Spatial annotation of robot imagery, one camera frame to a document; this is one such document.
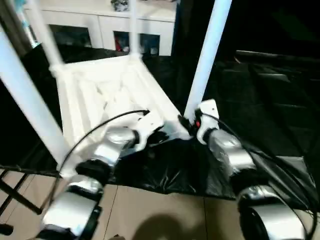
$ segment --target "black cable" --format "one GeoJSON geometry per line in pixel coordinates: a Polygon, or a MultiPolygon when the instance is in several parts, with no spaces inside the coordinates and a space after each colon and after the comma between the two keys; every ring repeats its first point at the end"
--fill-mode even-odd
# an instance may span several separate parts
{"type": "Polygon", "coordinates": [[[101,122],[99,125],[95,126],[93,129],[91,129],[90,131],[88,131],[69,151],[68,153],[65,155],[64,157],[64,160],[61,164],[61,167],[59,169],[59,171],[57,172],[56,174],[56,178],[55,178],[55,181],[53,183],[53,186],[52,186],[52,189],[51,189],[51,192],[49,194],[49,203],[51,204],[53,202],[53,198],[55,196],[55,193],[56,193],[56,188],[57,188],[57,185],[60,181],[60,172],[62,170],[62,168],[64,167],[65,163],[67,162],[67,160],[69,159],[69,157],[71,156],[71,154],[73,153],[73,151],[79,146],[79,144],[87,137],[89,136],[90,134],[92,134],[95,130],[101,128],[102,126],[108,124],[109,122],[115,120],[115,119],[118,119],[120,117],[123,117],[123,116],[126,116],[126,115],[129,115],[129,114],[136,114],[136,113],[143,113],[144,115],[146,115],[149,111],[148,110],[134,110],[134,111],[128,111],[128,112],[125,112],[125,113],[122,113],[122,114],[119,114],[115,117],[112,117],[108,120],[105,120],[103,122],[101,122]]]}
{"type": "MultiPolygon", "coordinates": [[[[248,154],[250,155],[252,160],[255,160],[255,158],[253,157],[252,152],[250,151],[250,149],[244,144],[244,141],[238,136],[238,134],[234,130],[231,129],[231,127],[229,127],[224,121],[222,121],[221,119],[219,119],[219,118],[217,118],[215,116],[212,116],[212,115],[206,114],[206,113],[203,113],[203,115],[204,116],[208,116],[210,118],[213,118],[218,123],[222,124],[229,133],[234,135],[239,140],[239,142],[242,144],[242,147],[248,152],[248,154]]],[[[281,168],[295,182],[296,185],[299,186],[299,188],[303,192],[304,196],[308,200],[309,206],[306,206],[306,207],[310,208],[310,211],[312,212],[312,215],[313,215],[313,219],[312,219],[312,227],[311,227],[310,232],[306,232],[306,240],[312,240],[313,235],[315,234],[316,227],[317,227],[317,222],[318,222],[318,211],[317,211],[318,206],[317,206],[317,204],[313,200],[311,200],[310,194],[308,193],[306,188],[300,183],[300,181],[295,177],[295,175],[292,172],[290,172],[287,169],[287,167],[283,167],[283,166],[281,167],[281,165],[284,164],[284,160],[282,160],[281,158],[276,157],[276,156],[272,157],[272,156],[268,155],[265,152],[263,152],[263,153],[266,156],[268,156],[268,158],[265,158],[265,159],[271,160],[274,164],[276,164],[279,168],[281,168]]]]}

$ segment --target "white metal frame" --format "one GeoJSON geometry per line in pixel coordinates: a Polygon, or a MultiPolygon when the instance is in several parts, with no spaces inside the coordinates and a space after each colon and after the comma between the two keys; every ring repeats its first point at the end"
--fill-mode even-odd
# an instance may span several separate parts
{"type": "Polygon", "coordinates": [[[215,0],[209,25],[206,30],[200,58],[196,67],[184,117],[192,123],[195,119],[195,109],[201,103],[212,66],[215,62],[219,43],[225,28],[232,0],[215,0]]]}

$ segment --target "tile floor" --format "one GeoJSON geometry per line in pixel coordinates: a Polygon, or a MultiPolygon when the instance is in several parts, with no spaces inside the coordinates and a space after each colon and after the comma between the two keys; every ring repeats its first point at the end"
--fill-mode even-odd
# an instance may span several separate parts
{"type": "MultiPolygon", "coordinates": [[[[21,176],[21,173],[11,172],[5,182],[14,186],[21,176]]],[[[30,175],[19,192],[40,206],[53,180],[51,177],[30,175]]],[[[0,191],[0,204],[5,198],[6,194],[0,191]]],[[[163,195],[107,185],[100,205],[103,212],[93,240],[109,240],[116,234],[125,240],[244,239],[233,201],[183,194],[163,195]]],[[[13,225],[14,231],[10,236],[0,235],[0,240],[30,239],[38,232],[40,221],[41,215],[13,200],[1,215],[0,223],[13,225]]]]}

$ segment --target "black cloth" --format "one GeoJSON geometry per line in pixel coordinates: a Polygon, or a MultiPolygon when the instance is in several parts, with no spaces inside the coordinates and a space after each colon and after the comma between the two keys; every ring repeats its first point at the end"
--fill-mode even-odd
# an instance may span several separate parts
{"type": "MultiPolygon", "coordinates": [[[[123,54],[71,46],[60,46],[59,50],[66,63],[123,54]]],[[[197,60],[144,56],[143,61],[183,114],[197,60]]],[[[61,126],[57,85],[48,70],[42,47],[33,49],[22,62],[61,126]]],[[[214,98],[220,118],[244,139],[259,142],[276,155],[305,155],[308,166],[305,174],[309,178],[308,172],[313,173],[318,185],[320,179],[315,173],[319,163],[312,143],[319,141],[319,76],[317,70],[305,66],[219,61],[211,72],[204,99],[214,98]]],[[[54,175],[56,162],[4,86],[1,88],[1,100],[5,113],[1,123],[5,126],[3,136],[6,141],[0,167],[54,175]]],[[[164,194],[178,192],[234,198],[212,153],[195,139],[176,139],[125,157],[119,161],[109,182],[164,194]]]]}

